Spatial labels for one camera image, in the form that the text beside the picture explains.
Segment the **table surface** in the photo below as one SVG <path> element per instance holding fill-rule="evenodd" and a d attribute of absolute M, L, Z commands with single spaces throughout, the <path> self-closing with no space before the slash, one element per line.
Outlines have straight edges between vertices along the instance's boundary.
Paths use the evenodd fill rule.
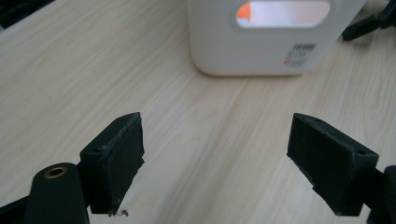
<path fill-rule="evenodd" d="M 370 1 L 358 15 L 381 10 Z M 209 77 L 184 0 L 57 0 L 0 33 L 0 206 L 139 111 L 146 163 L 99 223 L 365 223 L 336 217 L 286 156 L 292 115 L 321 118 L 396 164 L 396 30 L 337 40 L 297 77 Z"/>

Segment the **screw hole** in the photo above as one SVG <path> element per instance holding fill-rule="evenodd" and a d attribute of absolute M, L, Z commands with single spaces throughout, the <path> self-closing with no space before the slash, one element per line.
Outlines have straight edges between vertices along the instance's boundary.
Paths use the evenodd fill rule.
<path fill-rule="evenodd" d="M 66 167 L 63 167 L 63 166 L 55 167 L 55 168 L 52 168 L 49 171 L 47 171 L 44 174 L 44 177 L 46 177 L 47 179 L 53 179 L 53 178 L 56 178 L 56 177 L 66 174 L 66 172 L 67 172 Z"/>

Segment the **wooden table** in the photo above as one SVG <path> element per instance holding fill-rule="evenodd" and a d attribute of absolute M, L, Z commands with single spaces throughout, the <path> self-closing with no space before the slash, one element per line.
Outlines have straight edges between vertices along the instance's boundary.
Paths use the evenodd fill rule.
<path fill-rule="evenodd" d="M 379 12 L 369 2 L 360 14 Z M 286 156 L 292 115 L 329 122 L 396 164 L 396 35 L 341 39 L 297 77 L 209 77 L 186 1 L 57 0 L 0 33 L 0 206 L 39 170 L 140 111 L 146 163 L 99 223 L 365 223 L 336 217 Z"/>

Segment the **black 3d printed part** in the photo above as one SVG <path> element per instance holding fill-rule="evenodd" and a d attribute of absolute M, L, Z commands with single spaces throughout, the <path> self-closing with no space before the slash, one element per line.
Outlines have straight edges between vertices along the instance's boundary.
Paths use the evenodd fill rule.
<path fill-rule="evenodd" d="M 328 123 L 294 114 L 288 156 L 338 216 L 358 216 L 378 155 Z"/>
<path fill-rule="evenodd" d="M 140 113 L 114 120 L 81 151 L 78 167 L 93 214 L 117 214 L 144 153 Z"/>
<path fill-rule="evenodd" d="M 396 166 L 389 166 L 384 172 L 384 195 L 391 223 L 396 223 Z"/>
<path fill-rule="evenodd" d="M 90 223 L 75 164 L 55 164 L 35 175 L 23 223 Z"/>

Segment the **label sticker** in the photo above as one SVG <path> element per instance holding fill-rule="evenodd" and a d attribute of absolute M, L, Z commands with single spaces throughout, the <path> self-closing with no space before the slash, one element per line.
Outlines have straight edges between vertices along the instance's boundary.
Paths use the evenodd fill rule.
<path fill-rule="evenodd" d="M 316 44 L 295 44 L 283 62 L 287 67 L 300 67 L 308 59 Z"/>

